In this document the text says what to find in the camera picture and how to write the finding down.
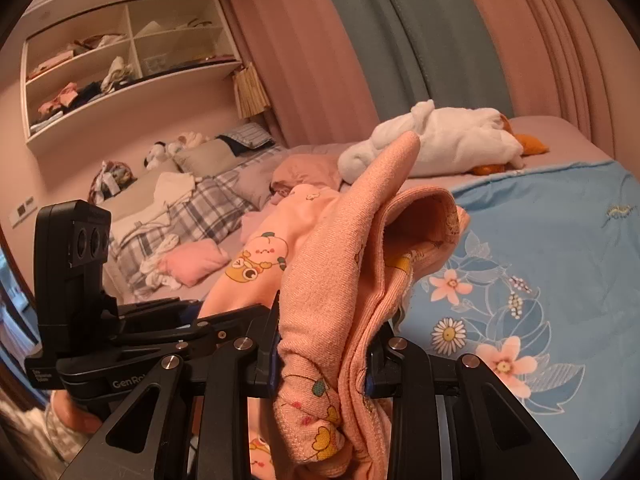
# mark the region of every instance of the pink cushion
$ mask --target pink cushion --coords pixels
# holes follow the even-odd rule
[[[291,155],[273,172],[271,188],[287,196],[298,184],[327,186],[338,190],[342,177],[338,172],[336,155]]]
[[[229,255],[210,238],[177,246],[165,254],[158,270],[170,274],[186,286],[196,285],[202,278],[229,263]]]

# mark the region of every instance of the human hand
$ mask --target human hand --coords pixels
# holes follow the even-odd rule
[[[62,424],[79,433],[94,434],[102,425],[102,421],[97,416],[86,412],[73,402],[66,390],[53,392],[51,409]]]

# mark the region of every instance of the metal screw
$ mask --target metal screw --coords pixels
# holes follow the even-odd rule
[[[462,356],[462,364],[467,368],[478,368],[480,366],[480,359],[473,354],[464,354]]]
[[[408,345],[406,339],[404,339],[403,337],[392,337],[389,340],[388,344],[389,348],[391,348],[392,350],[404,350]]]
[[[162,358],[161,364],[165,370],[173,370],[180,364],[180,358],[177,355],[167,355]]]
[[[237,350],[248,350],[254,345],[254,342],[251,338],[248,337],[239,337],[234,341],[234,346]]]

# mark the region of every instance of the blue blanket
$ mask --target blue blanket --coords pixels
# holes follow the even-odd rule
[[[397,332],[430,353],[478,354],[579,477],[599,480],[640,420],[640,184],[604,162],[494,175],[454,196],[469,229],[415,285]]]

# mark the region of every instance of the wall socket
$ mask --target wall socket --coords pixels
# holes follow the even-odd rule
[[[11,222],[11,227],[16,227],[34,211],[36,211],[36,201],[33,196],[30,196],[9,214],[9,222]]]

